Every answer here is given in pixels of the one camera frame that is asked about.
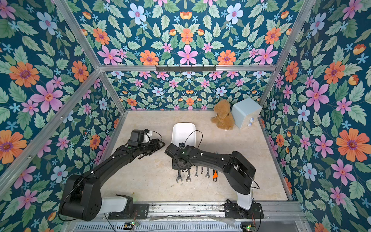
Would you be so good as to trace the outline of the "large silver open-end wrench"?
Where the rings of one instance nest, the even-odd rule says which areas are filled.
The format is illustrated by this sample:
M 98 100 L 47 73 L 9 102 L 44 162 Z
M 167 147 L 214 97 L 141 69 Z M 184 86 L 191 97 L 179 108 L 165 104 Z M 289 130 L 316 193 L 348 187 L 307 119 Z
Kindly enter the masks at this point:
M 179 183 L 179 182 L 182 182 L 182 181 L 183 181 L 183 178 L 181 176 L 181 170 L 178 170 L 176 182 Z

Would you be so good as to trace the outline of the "short silver open-end wrench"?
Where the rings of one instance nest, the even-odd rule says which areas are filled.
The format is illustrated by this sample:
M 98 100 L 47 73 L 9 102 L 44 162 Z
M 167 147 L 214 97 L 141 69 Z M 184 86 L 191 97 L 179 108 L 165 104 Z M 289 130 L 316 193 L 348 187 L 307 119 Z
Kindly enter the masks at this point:
M 194 177 L 198 177 L 198 166 L 196 166 L 196 170 L 195 170 L 195 176 Z

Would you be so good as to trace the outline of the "white plastic storage box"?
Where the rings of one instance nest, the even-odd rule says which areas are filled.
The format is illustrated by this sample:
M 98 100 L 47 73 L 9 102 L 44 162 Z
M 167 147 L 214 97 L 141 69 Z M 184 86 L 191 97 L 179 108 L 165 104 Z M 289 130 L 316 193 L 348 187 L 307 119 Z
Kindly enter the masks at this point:
M 196 126 L 193 123 L 183 122 L 173 126 L 172 144 L 179 147 L 180 143 L 185 146 L 196 145 Z

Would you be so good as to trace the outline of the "medium silver combination wrench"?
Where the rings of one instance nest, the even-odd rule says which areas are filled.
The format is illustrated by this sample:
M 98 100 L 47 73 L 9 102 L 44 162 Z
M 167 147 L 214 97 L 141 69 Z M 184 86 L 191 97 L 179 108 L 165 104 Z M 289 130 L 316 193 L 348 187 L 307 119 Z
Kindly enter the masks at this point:
M 206 178 L 210 178 L 210 173 L 209 173 L 209 168 L 206 168 L 206 175 L 205 175 Z

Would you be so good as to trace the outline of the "orange-handled adjustable wrench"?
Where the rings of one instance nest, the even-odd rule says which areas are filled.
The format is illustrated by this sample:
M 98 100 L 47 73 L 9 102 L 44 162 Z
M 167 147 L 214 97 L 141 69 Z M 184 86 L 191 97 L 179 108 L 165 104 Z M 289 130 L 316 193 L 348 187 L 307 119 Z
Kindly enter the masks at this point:
M 214 182 L 217 182 L 217 179 L 218 179 L 218 171 L 217 170 L 213 170 L 213 181 Z

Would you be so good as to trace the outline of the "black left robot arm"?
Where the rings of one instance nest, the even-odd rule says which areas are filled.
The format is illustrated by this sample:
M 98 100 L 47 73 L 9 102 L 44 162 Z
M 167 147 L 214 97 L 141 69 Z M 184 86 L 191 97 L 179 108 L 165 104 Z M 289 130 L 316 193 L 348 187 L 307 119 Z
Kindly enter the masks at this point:
M 70 176 L 64 186 L 59 214 L 71 218 L 91 221 L 102 213 L 101 188 L 117 171 L 137 157 L 152 155 L 165 143 L 152 139 L 148 143 L 120 146 L 108 159 L 90 171 Z

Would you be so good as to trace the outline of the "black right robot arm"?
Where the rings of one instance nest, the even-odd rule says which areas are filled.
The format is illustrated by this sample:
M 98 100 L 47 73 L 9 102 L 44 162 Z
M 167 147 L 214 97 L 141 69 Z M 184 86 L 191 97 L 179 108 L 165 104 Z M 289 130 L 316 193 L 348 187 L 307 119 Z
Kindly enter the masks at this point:
M 202 166 L 223 173 L 231 188 L 237 192 L 237 205 L 246 211 L 251 209 L 256 168 L 240 152 L 217 154 L 193 146 L 180 148 L 170 144 L 165 154 L 174 161 L 174 169 L 187 170 L 192 166 Z

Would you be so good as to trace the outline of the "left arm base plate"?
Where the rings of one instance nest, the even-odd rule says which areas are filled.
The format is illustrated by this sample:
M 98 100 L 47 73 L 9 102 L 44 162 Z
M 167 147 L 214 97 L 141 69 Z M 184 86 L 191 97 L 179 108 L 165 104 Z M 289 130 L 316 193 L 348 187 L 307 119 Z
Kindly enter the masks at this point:
M 146 219 L 149 213 L 149 204 L 129 204 L 123 211 L 112 212 L 108 218 L 111 220 Z

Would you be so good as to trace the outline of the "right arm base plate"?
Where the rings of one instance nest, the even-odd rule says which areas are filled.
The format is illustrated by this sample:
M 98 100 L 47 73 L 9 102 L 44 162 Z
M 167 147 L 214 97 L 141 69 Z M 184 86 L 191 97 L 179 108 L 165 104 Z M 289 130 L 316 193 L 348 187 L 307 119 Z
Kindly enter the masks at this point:
M 225 203 L 224 212 L 226 218 L 233 219 L 264 219 L 264 212 L 261 204 L 253 203 L 249 210 L 243 209 L 236 203 Z

